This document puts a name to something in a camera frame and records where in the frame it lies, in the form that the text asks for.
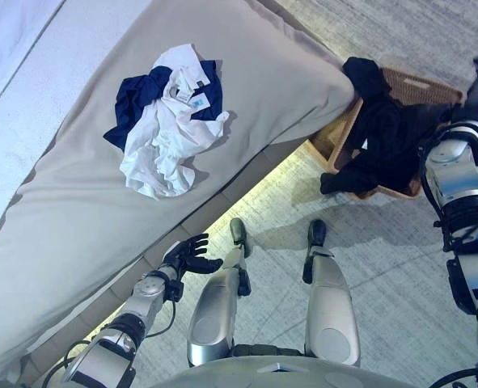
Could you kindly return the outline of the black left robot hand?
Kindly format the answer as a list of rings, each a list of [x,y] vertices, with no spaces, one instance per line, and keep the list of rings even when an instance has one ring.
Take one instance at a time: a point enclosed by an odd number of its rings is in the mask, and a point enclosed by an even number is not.
[[[209,243],[207,233],[198,234],[184,241],[177,242],[165,254],[162,266],[168,266],[176,271],[176,279],[182,280],[187,272],[196,274],[211,274],[222,265],[222,259],[207,259],[206,246]]]

